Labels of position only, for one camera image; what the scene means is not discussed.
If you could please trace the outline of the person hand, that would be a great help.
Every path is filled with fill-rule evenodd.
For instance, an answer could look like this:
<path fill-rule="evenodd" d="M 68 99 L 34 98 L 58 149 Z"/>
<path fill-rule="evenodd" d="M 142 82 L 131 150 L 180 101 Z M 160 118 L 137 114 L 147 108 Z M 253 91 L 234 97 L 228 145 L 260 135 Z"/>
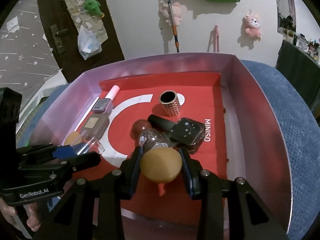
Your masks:
<path fill-rule="evenodd" d="M 28 215 L 28 219 L 26 220 L 27 227 L 30 228 L 33 232 L 37 232 L 43 221 L 49 214 L 47 202 L 31 203 L 24 206 L 23 208 Z M 15 207 L 9 206 L 2 198 L 1 214 L 9 224 L 14 226 L 17 230 L 22 230 L 21 215 L 18 213 Z"/>

